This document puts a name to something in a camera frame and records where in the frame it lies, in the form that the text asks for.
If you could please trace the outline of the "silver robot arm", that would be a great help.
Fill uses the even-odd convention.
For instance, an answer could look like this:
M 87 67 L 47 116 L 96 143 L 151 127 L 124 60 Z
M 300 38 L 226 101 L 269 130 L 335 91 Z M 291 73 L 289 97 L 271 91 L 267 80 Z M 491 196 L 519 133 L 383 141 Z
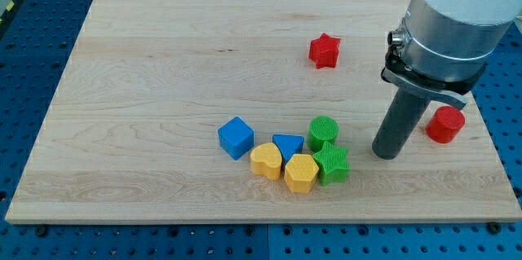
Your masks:
M 391 108 L 424 109 L 431 101 L 464 108 L 520 11 L 521 0 L 410 0 L 388 34 L 382 76 L 398 88 Z

